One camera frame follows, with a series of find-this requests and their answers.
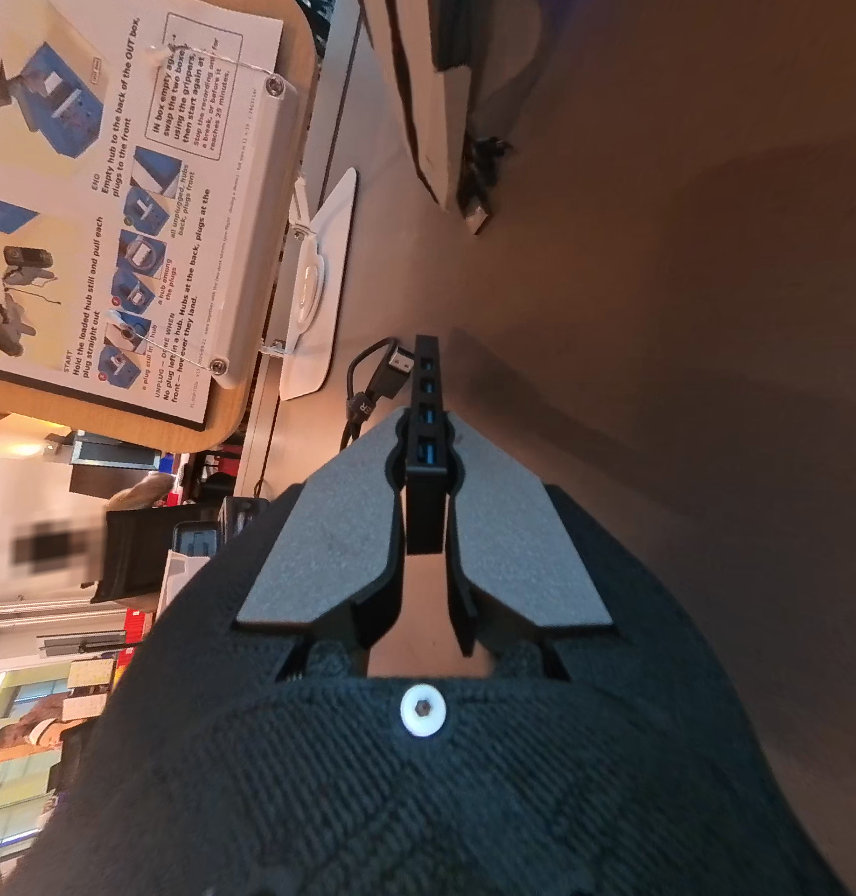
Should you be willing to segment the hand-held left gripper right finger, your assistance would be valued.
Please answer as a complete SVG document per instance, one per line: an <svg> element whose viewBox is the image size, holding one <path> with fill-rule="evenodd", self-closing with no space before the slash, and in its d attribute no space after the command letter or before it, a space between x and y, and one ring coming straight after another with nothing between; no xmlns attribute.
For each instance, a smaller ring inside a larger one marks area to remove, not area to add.
<svg viewBox="0 0 856 896"><path fill-rule="evenodd" d="M500 655L613 627L543 481L456 413L445 534L447 603L456 642Z"/></svg>

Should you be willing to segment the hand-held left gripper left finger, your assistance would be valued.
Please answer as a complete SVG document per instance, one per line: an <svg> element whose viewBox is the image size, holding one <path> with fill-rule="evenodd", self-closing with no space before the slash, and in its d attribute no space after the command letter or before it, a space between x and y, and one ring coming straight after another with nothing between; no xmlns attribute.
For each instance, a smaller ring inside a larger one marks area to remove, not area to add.
<svg viewBox="0 0 856 896"><path fill-rule="evenodd" d="M357 652L389 632L402 604L396 473L406 416L394 410L306 479L235 618L239 627Z"/></svg>

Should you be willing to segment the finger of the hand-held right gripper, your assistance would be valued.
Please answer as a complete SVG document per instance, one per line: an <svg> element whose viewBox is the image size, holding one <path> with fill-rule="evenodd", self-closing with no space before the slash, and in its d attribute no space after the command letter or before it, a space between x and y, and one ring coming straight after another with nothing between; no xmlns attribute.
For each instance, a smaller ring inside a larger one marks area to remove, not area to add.
<svg viewBox="0 0 856 896"><path fill-rule="evenodd" d="M419 152L419 139L414 120L411 73L404 49L397 2L362 1L362 16L369 42L377 57L391 98L396 103L397 119L409 151L413 170L422 184L428 184Z"/></svg>
<svg viewBox="0 0 856 896"><path fill-rule="evenodd" d="M414 161L439 207L453 210L472 82L470 2L400 1Z"/></svg>

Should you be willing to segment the black usb hub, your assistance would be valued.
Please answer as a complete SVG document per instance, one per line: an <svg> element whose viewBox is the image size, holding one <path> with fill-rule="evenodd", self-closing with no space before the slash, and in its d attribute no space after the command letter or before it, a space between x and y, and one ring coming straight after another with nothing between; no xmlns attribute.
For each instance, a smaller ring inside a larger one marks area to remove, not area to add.
<svg viewBox="0 0 856 896"><path fill-rule="evenodd" d="M450 473L437 337L415 338L404 455L408 554L440 554Z"/></svg>

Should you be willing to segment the white stand base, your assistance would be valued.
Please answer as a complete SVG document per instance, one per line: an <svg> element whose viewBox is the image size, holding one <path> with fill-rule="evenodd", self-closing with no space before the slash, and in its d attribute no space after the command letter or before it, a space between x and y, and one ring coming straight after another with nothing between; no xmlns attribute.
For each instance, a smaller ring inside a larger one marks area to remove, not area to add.
<svg viewBox="0 0 856 896"><path fill-rule="evenodd" d="M356 169L348 168L314 215L310 215L305 178L299 176L295 184L289 224L299 252L281 353L281 402L318 392L327 379L358 180Z"/></svg>

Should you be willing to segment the instruction sheet on wooden board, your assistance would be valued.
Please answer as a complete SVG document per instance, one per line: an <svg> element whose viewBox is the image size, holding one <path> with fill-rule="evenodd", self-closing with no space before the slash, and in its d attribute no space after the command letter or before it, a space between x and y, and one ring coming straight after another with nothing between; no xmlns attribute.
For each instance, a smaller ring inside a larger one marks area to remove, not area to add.
<svg viewBox="0 0 856 896"><path fill-rule="evenodd" d="M236 429L316 68L296 2L0 2L0 412Z"/></svg>

